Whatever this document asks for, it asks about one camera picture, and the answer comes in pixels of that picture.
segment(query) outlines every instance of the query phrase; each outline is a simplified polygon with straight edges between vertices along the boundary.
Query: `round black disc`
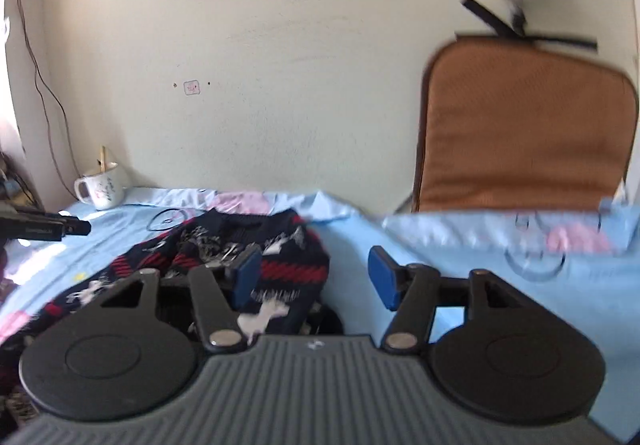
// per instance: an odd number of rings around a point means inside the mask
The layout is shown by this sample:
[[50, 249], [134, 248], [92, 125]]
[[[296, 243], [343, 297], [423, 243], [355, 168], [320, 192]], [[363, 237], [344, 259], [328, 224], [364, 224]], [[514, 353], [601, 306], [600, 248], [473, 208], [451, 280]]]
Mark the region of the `round black disc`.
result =
[[152, 409], [187, 384], [193, 347], [178, 330], [137, 310], [82, 311], [22, 354], [20, 379], [46, 412], [107, 421]]
[[605, 371], [585, 336], [529, 309], [496, 311], [451, 330], [433, 346], [430, 362], [457, 402], [520, 425], [587, 414]]

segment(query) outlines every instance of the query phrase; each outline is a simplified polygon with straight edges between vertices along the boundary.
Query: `small sticker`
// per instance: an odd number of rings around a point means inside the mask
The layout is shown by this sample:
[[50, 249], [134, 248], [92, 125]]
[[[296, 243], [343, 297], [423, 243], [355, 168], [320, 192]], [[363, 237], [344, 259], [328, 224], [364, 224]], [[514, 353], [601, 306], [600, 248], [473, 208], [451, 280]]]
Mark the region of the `small sticker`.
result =
[[322, 340], [316, 340], [314, 342], [309, 342], [306, 347], [312, 351], [317, 351], [318, 349], [324, 348], [324, 342], [322, 342]]
[[197, 80], [188, 80], [184, 83], [184, 94], [200, 94], [200, 83]]

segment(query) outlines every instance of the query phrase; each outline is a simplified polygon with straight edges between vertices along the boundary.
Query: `gray ribbed plate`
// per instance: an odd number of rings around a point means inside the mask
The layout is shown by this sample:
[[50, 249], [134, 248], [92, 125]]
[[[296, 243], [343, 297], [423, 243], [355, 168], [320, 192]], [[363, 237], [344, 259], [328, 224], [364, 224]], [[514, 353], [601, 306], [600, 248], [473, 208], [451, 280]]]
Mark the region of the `gray ribbed plate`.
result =
[[460, 409], [417, 359], [390, 357], [369, 337], [261, 337], [209, 359], [188, 390], [127, 421], [44, 415], [9, 445], [612, 445], [586, 418], [513, 428]]

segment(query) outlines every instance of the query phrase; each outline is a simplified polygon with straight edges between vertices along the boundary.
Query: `metal screw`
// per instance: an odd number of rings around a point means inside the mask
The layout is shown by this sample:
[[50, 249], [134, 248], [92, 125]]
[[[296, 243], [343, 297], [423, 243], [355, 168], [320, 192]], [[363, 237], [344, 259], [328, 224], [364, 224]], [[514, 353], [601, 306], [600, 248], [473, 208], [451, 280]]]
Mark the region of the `metal screw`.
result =
[[241, 340], [242, 335], [234, 330], [220, 330], [209, 335], [209, 342], [221, 348], [230, 348], [239, 344]]
[[393, 333], [386, 338], [386, 345], [393, 349], [410, 349], [417, 343], [418, 339], [411, 333]]

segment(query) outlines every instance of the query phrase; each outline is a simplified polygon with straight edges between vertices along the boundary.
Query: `chair backrest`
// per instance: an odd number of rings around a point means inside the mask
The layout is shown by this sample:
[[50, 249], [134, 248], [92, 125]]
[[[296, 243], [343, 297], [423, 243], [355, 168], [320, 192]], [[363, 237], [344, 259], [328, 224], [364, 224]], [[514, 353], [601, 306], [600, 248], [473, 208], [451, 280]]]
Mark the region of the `chair backrest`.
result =
[[638, 96], [622, 72], [461, 38], [422, 83], [414, 211], [596, 210], [625, 178]]

